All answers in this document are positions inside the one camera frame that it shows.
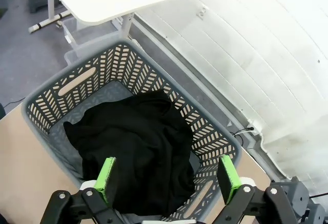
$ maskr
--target table leg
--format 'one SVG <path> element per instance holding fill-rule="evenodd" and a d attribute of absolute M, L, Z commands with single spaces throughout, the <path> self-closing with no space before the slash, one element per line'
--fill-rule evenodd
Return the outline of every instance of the table leg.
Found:
<path fill-rule="evenodd" d="M 53 19 L 55 17 L 55 0 L 48 0 L 48 18 Z"/>
<path fill-rule="evenodd" d="M 129 35 L 133 16 L 134 16 L 134 12 L 122 16 L 123 22 L 122 22 L 121 34 L 123 38 L 127 38 Z"/>

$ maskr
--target gray plastic basket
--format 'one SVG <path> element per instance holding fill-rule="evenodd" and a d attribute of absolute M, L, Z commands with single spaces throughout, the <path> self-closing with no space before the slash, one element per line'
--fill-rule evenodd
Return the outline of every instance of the gray plastic basket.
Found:
<path fill-rule="evenodd" d="M 48 153 L 80 186 L 81 157 L 66 138 L 63 122 L 79 121 L 88 108 L 99 103 L 158 89 L 164 89 L 190 125 L 194 134 L 192 151 L 201 163 L 195 173 L 195 193 L 162 220 L 202 221 L 221 196 L 216 178 L 217 159 L 226 154 L 236 164 L 240 144 L 131 41 L 116 41 L 95 56 L 63 69 L 26 98 L 23 115 Z"/>

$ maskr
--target basket handle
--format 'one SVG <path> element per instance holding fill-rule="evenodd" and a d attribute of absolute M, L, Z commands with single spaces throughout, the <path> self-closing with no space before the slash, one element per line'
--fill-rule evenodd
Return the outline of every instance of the basket handle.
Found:
<path fill-rule="evenodd" d="M 80 83 L 84 82 L 87 78 L 92 76 L 96 72 L 96 68 L 92 67 L 88 69 L 83 74 L 77 76 L 75 79 L 73 79 L 71 82 L 69 82 L 67 85 L 63 86 L 59 91 L 59 96 L 64 96 L 66 93 L 71 91 L 73 88 L 77 87 Z"/>

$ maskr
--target bolt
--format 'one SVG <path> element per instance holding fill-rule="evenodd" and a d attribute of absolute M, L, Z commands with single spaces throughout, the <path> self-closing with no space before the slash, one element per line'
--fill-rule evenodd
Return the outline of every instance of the bolt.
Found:
<path fill-rule="evenodd" d="M 271 192 L 272 194 L 276 194 L 278 191 L 277 191 L 277 189 L 272 188 L 272 189 L 270 190 L 270 192 Z"/>
<path fill-rule="evenodd" d="M 251 191 L 251 188 L 250 187 L 244 187 L 244 192 L 250 192 Z"/>

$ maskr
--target black cloth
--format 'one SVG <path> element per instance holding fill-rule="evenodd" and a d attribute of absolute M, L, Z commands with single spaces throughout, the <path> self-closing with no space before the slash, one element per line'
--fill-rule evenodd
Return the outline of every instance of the black cloth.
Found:
<path fill-rule="evenodd" d="M 194 192 L 193 134 L 162 90 L 102 103 L 64 129 L 85 180 L 97 179 L 107 157 L 117 158 L 113 208 L 121 213 L 168 216 Z"/>

